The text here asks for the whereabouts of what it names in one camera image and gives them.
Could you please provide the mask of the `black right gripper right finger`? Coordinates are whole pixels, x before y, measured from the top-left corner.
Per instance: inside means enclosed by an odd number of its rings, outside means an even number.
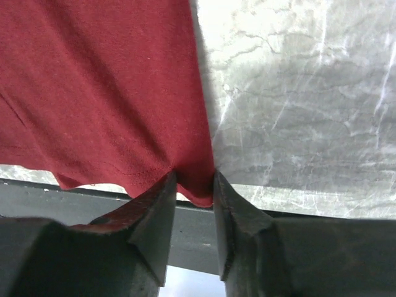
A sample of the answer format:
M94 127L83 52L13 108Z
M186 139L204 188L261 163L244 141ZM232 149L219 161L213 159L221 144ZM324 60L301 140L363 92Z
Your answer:
M213 182L227 296L394 296L395 222L265 212Z

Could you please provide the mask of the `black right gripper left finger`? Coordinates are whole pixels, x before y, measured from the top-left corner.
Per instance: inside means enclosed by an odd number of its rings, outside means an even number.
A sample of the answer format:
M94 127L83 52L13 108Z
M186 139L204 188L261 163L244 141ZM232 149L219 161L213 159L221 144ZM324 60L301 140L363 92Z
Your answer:
M86 225L1 220L2 296L156 296L170 253L176 175Z

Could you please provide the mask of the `dark red t shirt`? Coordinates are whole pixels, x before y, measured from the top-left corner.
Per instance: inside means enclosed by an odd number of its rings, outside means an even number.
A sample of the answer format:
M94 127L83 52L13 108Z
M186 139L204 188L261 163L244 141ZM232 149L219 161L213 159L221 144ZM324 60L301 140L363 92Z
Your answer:
M2 1L1 163L137 197L215 171L188 1Z

